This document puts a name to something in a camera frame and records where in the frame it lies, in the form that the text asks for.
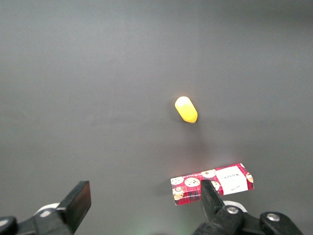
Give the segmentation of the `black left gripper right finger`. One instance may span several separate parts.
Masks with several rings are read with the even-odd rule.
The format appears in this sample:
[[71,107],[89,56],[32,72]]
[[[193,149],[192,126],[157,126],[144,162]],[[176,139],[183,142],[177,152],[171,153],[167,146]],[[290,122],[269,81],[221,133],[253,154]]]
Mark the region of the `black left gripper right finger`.
[[301,235],[292,220],[279,212],[264,212],[259,218],[235,205],[226,205],[209,180],[201,181],[201,207],[206,222],[194,235]]

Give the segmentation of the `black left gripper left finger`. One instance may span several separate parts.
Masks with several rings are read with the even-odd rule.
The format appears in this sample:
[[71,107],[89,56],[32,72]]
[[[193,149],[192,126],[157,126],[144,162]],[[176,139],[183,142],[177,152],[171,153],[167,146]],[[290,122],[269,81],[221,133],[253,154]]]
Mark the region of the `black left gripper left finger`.
[[13,216],[0,218],[2,235],[73,235],[91,207],[89,181],[80,181],[60,202],[45,205],[19,223]]

